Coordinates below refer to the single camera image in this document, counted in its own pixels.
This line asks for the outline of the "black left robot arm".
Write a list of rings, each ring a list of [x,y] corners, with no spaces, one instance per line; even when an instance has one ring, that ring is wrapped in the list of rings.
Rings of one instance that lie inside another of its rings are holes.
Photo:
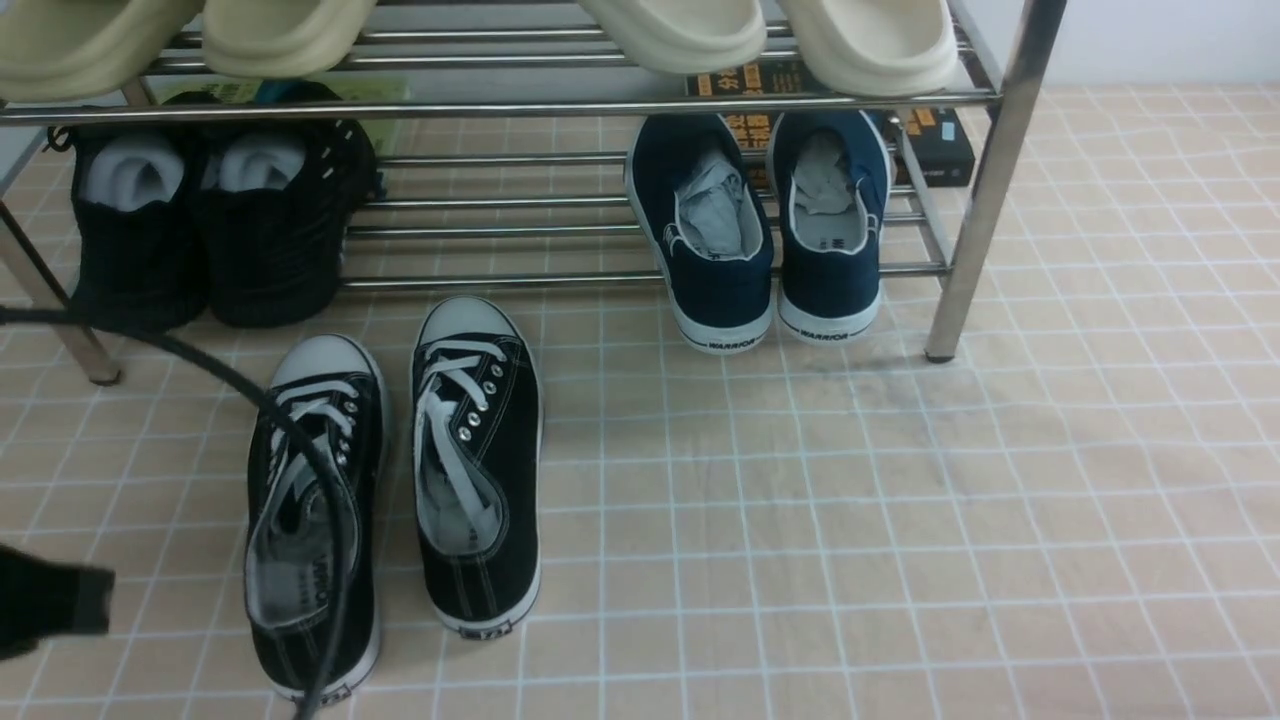
[[[1,661],[63,635],[106,635],[116,574],[1,546]]]

